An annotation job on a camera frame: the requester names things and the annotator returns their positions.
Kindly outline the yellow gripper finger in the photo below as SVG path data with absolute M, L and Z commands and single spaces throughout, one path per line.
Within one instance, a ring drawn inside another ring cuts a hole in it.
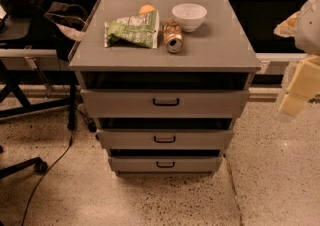
M 282 23 L 278 24 L 274 29 L 274 34 L 280 37 L 289 38 L 296 35 L 296 25 L 299 11 L 289 16 Z
M 288 116 L 298 115 L 307 102 L 320 93 L 320 57 L 301 60 L 286 88 L 279 111 Z

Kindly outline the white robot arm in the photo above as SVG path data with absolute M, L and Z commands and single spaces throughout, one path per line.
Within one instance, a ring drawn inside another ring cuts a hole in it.
M 294 117 L 320 92 L 320 0 L 307 0 L 299 11 L 275 27 L 274 34 L 293 37 L 295 46 L 306 53 L 279 105 L 280 113 Z

